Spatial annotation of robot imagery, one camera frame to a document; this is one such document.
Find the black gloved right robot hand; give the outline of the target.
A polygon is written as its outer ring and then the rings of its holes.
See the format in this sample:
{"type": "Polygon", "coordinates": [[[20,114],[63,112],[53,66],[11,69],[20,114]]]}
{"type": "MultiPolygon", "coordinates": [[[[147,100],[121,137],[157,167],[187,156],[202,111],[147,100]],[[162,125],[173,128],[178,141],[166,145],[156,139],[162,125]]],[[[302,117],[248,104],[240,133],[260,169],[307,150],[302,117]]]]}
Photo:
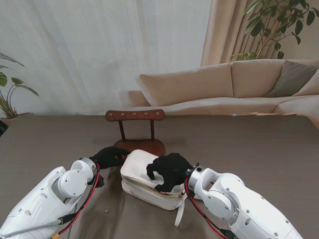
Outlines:
{"type": "Polygon", "coordinates": [[[187,170],[191,170],[193,166],[179,153],[170,153],[165,156],[156,158],[146,167],[147,176],[155,179],[154,172],[163,177],[163,183],[155,186],[158,192],[171,192],[174,186],[184,183],[187,170]]]}

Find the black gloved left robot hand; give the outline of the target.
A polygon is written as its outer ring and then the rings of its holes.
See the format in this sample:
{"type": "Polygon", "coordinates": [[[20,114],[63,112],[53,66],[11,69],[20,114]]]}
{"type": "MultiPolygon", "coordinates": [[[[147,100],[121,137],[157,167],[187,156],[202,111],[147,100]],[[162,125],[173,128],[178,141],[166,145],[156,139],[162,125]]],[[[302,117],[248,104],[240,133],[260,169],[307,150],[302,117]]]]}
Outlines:
{"type": "Polygon", "coordinates": [[[129,154],[130,152],[125,149],[109,146],[89,158],[98,164],[100,169],[108,169],[123,165],[129,154]]]}

